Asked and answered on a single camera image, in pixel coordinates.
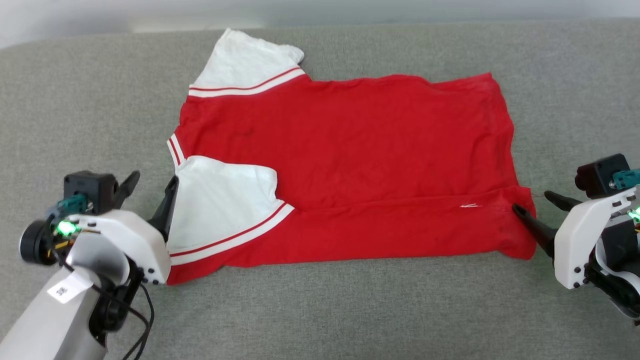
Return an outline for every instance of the red t-shirt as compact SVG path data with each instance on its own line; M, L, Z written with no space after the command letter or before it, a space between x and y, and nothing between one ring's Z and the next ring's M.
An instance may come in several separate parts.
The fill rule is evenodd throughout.
M227 30L191 86L168 142L180 178L174 213L222 206L212 195L195 207L179 200L206 198L206 188L216 187L207 179L215 171L204 163L191 171L190 161L270 168L277 186L273 174L269 206L243 202L233 212L243 220L224 238L207 235L219 219L174 215L168 283L223 265L533 255L536 243L511 212L513 203L533 212L531 193L518 184L513 124L490 74L438 84L407 75L312 81L298 66L302 56L293 46ZM223 203L228 208L233 196ZM246 217L253 208L260 215ZM246 235L264 223L271 225ZM207 252L238 236L248 239Z

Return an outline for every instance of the cable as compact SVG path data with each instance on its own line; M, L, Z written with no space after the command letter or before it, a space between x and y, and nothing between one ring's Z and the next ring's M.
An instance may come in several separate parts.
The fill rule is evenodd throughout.
M142 287L142 290L145 292L145 296L147 297L147 302L149 304L149 312L151 313L151 315L149 316L149 330L151 330L151 326L154 325L154 318L156 317L156 312L154 311L154 305L151 303L151 296L149 296L149 291L144 285L140 284L140 286ZM149 337L149 333L144 334L144 337L145 338L144 340L142 340L140 349L138 350L138 353L136 354L136 357L134 358L134 360L138 360L140 356L142 356L142 352L144 351L145 346L147 345L147 339ZM130 349L130 351L127 353L127 355L125 355L125 357L122 360L127 360L131 355L131 353L133 353L133 350L136 347L137 347L137 344Z
M46 220L45 224L46 224L47 227L51 226L51 221L53 220L53 218L54 218L54 216L50 215L49 218ZM64 266L70 272L74 272L75 271L74 267L69 265L69 264L67 264L66 261L62 260L62 257L58 253L58 250L56 249L56 247L52 243L51 243L51 245L52 246L50 248L50 251L54 254L55 258L58 260L58 263L61 266ZM155 317L153 304L151 303L151 297L149 296L149 293L148 293L147 289L144 287L144 285L140 284L140 286L142 287L142 289L145 292L145 295L147 296L147 302L149 303L149 308L151 310L150 320L147 320L141 313L139 313L137 310L133 309L126 302L114 297L112 294L104 291L102 288L99 288L96 284L92 284L91 285L91 288L94 289L98 294L100 294L100 295L106 297L107 299L109 299L110 301L115 302L118 305L124 307L128 312L133 314L135 317L139 318L145 324L145 331L138 338L136 343L133 345L133 347L131 347L131 349L128 351L127 355L125 355L125 357L122 360L127 360L129 358L129 356L131 356L131 354L136 350L138 345L141 345L141 347L140 347L140 350L138 351L138 353L136 354L136 357L134 358L134 360L138 360L140 358L140 356L142 356L142 351L144 350L145 345L147 344L147 338L149 336L149 333L151 332L151 325L153 324L154 317Z

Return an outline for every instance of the red stripe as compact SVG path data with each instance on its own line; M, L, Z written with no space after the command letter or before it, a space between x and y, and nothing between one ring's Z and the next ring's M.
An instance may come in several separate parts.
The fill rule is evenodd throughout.
M180 156L178 156L178 150L175 149L173 139L169 138L169 143L171 144L171 148L173 149L173 153L175 154L175 159L178 161L178 165L180 165Z
M220 240L220 241L217 241L217 242L214 242L214 243L208 244L208 245L206 245L206 246L203 246L203 247L200 247L200 248L197 248L197 249L194 249L194 250L189 250L189 251L185 251L185 252L178 252L178 253L176 253L176 254L170 254L170 256L171 256L171 257L174 257L174 256L180 256L180 255L192 254L192 253L194 253L194 252L198 252L198 251L201 251L201 250L204 250L204 249L208 249L208 248L210 248L210 247L212 247L212 246L219 245L219 244L221 244L221 243L225 243L225 242L227 242L227 241L229 241L229 240L231 240L231 239L235 239L235 238L237 238L237 237L238 237L238 236L240 236L240 235L244 235L244 234L246 234L246 233L248 233L248 232L250 232L250 231L252 231L252 230L257 229L258 227L260 227L260 226L264 225L264 223L266 223L267 221L271 220L274 216L276 216L276 215L280 212L280 210L282 210L282 208L284 208L284 206L285 206L286 204L287 204L287 203L285 202L285 203L283 203L282 205L280 205L280 207L279 207L279 208L278 208L278 209L277 209L273 214L271 214L271 216L270 216L270 217L268 217L268 218L267 218L267 220L265 220L265 221L263 221L263 222L259 223L258 225L254 226L254 227L251 227L251 228L249 228L249 229L247 229L247 230L245 230L245 231L243 231L243 232L241 232L241 233L237 233L237 234L235 234L235 235L233 235L233 236L231 236L231 237L229 237L229 238L222 239L222 240Z
M264 85L264 84L268 83L269 81L275 80L275 79L279 78L280 76L284 76L284 75L286 75L286 74L288 74L288 73L290 73L290 72L292 72L292 71L294 71L294 70L298 70L298 69L300 69L300 67L295 67L295 68L293 68L293 69L287 70L287 71L283 72L283 73L282 73L282 74L280 74L280 75L276 75L276 76L274 76L273 78L271 78L271 79L269 79L269 80L267 80L267 81L265 81L265 82L263 82L263 83L261 83L261 84L258 84L258 85L255 85L255 86L252 86L252 87L250 87L250 88L217 88L217 89L189 88L189 90L198 90L198 91L252 90L252 89L258 88L258 87L260 87L260 86L262 86L262 85Z

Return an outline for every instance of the gray couch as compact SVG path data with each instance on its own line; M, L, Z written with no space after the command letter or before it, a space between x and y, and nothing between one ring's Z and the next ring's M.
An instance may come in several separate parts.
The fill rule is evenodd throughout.
M640 20L251 30L302 48L312 78L492 72L516 126L518 177L584 198L575 168L615 152L640 166ZM142 178L125 208L149 217L172 175L165 140L220 31L50 40L0 52L0 337L52 273L19 236L75 170ZM472 219L464 227L473 236ZM599 290L566 290L542 252L224 268L151 287L143 359L619 359L640 330ZM143 297L134 305L146 308ZM119 359L141 332L109 341Z

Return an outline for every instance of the white sleeve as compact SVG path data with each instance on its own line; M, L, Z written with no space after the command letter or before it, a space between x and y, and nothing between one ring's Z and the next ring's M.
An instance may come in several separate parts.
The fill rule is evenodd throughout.
M191 90L249 89L292 69L304 58L302 50L253 38L227 29Z
M179 185L166 244L172 265L240 246L293 211L276 198L277 175L268 167L190 156L175 173Z

